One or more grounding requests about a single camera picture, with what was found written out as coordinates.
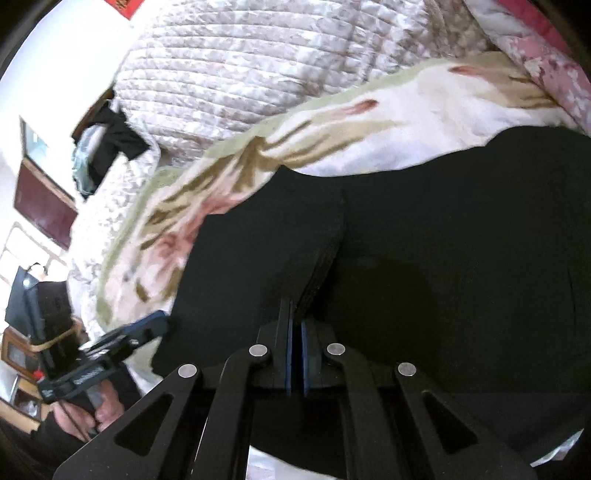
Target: black cloth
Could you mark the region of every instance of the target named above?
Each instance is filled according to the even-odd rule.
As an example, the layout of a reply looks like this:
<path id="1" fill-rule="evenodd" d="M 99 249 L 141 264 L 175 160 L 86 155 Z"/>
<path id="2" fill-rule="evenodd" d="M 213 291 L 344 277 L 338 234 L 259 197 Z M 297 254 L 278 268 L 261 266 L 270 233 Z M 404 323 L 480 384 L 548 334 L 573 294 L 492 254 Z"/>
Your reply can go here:
<path id="1" fill-rule="evenodd" d="M 129 160 L 134 160 L 148 149 L 148 144 L 125 123 L 127 120 L 123 112 L 114 112 L 109 103 L 105 102 L 94 115 L 88 126 L 104 124 L 107 129 L 97 147 L 92 161 L 88 165 L 88 173 L 98 187 L 119 152 L 123 152 Z"/>
<path id="2" fill-rule="evenodd" d="M 327 179 L 281 168 L 229 214 L 206 219 L 155 371 L 208 367 L 252 343 L 257 302 L 269 304 L 274 281 L 289 283 L 293 267 L 268 252 L 294 258 L 301 238 L 324 234 L 325 210 L 317 218 L 306 207 L 294 226 L 275 205 L 295 212 L 311 196 L 343 205 L 345 233 L 306 313 L 372 361 L 416 364 L 534 461 L 590 413 L 590 160 L 588 137 L 519 127 L 402 171 Z M 263 419 L 255 432 L 287 461 L 302 438 L 291 436 L 289 420 L 284 437 L 275 435 L 277 420 L 265 427 Z M 261 441 L 265 429 L 272 442 Z"/>
<path id="3" fill-rule="evenodd" d="M 124 366 L 110 377 L 110 381 L 125 410 L 141 398 Z M 93 411 L 85 395 L 69 402 L 89 412 Z M 60 428 L 53 412 L 31 434 L 0 419 L 0 480 L 51 480 L 56 469 L 83 445 L 83 442 Z"/>

